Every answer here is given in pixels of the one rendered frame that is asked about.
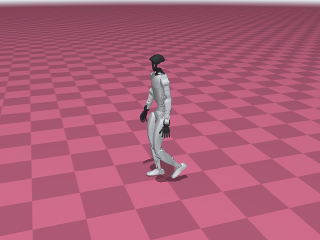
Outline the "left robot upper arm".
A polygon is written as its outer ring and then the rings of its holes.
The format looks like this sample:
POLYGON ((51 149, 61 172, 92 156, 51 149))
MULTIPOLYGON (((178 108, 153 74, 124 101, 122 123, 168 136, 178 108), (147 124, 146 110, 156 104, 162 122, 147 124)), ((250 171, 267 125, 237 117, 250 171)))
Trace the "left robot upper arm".
POLYGON ((165 95, 166 99, 164 99, 163 103, 165 105, 166 100, 170 100, 172 103, 171 91, 170 91, 170 81, 166 77, 160 78, 160 85, 163 89, 163 94, 165 95))

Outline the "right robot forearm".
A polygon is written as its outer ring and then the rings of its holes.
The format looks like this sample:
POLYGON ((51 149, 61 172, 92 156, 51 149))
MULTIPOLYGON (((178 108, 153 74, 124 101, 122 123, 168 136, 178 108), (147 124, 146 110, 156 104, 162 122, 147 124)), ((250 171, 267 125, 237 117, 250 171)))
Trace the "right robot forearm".
POLYGON ((154 96, 149 92, 148 99, 147 99, 146 104, 145 104, 145 105, 147 105, 147 110, 149 110, 151 108, 153 100, 154 100, 154 96))

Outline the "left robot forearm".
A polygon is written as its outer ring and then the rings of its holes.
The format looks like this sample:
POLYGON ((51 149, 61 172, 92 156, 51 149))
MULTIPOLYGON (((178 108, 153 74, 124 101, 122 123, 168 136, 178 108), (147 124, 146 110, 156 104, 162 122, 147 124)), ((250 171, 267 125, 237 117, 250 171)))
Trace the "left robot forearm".
POLYGON ((169 125, 169 119, 170 119, 170 114, 171 114, 171 110, 172 110, 172 105, 171 105, 171 101, 170 100, 166 100, 164 102, 165 107, 164 107, 164 124, 165 125, 169 125))

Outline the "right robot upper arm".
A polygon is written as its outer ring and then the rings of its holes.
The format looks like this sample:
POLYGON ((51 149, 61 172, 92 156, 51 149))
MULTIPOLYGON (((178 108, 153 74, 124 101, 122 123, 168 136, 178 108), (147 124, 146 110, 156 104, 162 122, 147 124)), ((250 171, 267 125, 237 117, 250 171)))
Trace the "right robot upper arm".
MULTIPOLYGON (((152 77, 152 74, 153 74, 153 73, 154 73, 154 72, 150 73, 150 78, 152 77)), ((150 88, 150 89, 149 89, 149 92, 150 92, 152 95, 154 95, 154 94, 153 94, 153 89, 152 89, 152 88, 150 88)))

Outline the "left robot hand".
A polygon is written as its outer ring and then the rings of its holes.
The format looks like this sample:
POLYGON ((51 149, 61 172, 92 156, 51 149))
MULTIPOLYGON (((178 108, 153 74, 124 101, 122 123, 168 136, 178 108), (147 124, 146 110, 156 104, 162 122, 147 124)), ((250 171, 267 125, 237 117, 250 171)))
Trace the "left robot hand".
POLYGON ((169 125, 170 125, 170 120, 169 120, 169 124, 165 124, 165 120, 163 121, 163 127, 162 129, 160 130, 159 134, 162 132, 162 136, 164 135, 164 138, 168 138, 170 137, 170 128, 169 128, 169 125))

